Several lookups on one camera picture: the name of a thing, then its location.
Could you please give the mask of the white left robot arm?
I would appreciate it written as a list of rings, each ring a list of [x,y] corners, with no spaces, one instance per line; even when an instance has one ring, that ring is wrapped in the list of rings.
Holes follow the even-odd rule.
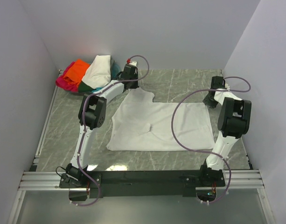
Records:
[[[128,89],[138,88],[137,62],[130,62],[123,71],[102,89],[84,94],[79,110],[79,138],[70,163],[65,168],[70,182],[77,188],[84,186],[89,180],[86,174],[89,165],[89,150],[97,130],[103,125],[106,117],[106,106],[116,96]]]

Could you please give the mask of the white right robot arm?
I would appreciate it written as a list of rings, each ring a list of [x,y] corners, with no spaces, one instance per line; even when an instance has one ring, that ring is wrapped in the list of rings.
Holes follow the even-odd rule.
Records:
[[[210,108],[221,105],[221,110],[217,122],[218,138],[198,175],[198,181],[203,186],[223,179],[223,160],[242,135],[248,132],[252,108],[251,101],[235,96],[226,88],[223,77],[213,77],[210,87],[203,103]]]

